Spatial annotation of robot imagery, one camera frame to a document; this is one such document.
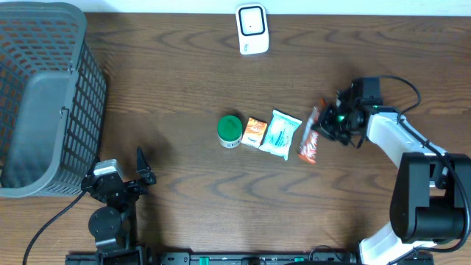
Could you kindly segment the red chocolate bar wrapper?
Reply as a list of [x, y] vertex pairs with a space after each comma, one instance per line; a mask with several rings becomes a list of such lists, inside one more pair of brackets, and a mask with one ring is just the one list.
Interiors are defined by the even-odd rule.
[[325, 99], [320, 99], [319, 105], [317, 107], [313, 107], [313, 110], [306, 121], [305, 130], [300, 142], [298, 157], [312, 165], [316, 164], [317, 142], [319, 138], [319, 133], [313, 128], [313, 126], [319, 118], [319, 111], [326, 105], [327, 103]]

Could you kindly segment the light blue tissue packet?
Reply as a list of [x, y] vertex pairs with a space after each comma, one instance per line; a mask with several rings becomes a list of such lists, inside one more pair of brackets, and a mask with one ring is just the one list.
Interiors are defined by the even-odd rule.
[[272, 120], [267, 128], [263, 143], [258, 147], [259, 150], [288, 160], [294, 133], [301, 124], [300, 119], [279, 110], [273, 110]]

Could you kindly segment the small orange snack packet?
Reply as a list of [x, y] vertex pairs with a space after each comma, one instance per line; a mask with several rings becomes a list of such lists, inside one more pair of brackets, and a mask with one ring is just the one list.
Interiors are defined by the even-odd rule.
[[266, 122], [250, 117], [242, 135], [242, 144], [258, 148], [261, 145], [267, 126]]

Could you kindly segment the green lidded jar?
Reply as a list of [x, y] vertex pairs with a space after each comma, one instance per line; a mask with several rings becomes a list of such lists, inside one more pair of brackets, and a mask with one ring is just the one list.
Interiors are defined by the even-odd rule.
[[219, 143], [228, 149], [237, 147], [241, 143], [243, 126], [236, 116], [223, 116], [217, 124]]

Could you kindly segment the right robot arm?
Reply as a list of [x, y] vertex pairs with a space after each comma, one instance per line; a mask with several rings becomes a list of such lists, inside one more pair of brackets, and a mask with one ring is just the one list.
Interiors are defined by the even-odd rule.
[[347, 146], [369, 141], [397, 167], [389, 222], [358, 245], [361, 264], [400, 264], [420, 252], [461, 249], [470, 236], [470, 157], [433, 144], [386, 106], [383, 76], [354, 79], [312, 124], [321, 136]]

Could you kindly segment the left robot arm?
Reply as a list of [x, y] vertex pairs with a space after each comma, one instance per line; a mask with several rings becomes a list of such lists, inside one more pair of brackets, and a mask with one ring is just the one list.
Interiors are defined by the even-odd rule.
[[90, 217], [88, 229], [95, 238], [97, 264], [153, 264], [150, 248], [138, 243], [136, 202], [156, 183], [142, 148], [137, 148], [137, 180], [124, 181], [115, 159], [96, 163], [81, 188], [105, 204]]

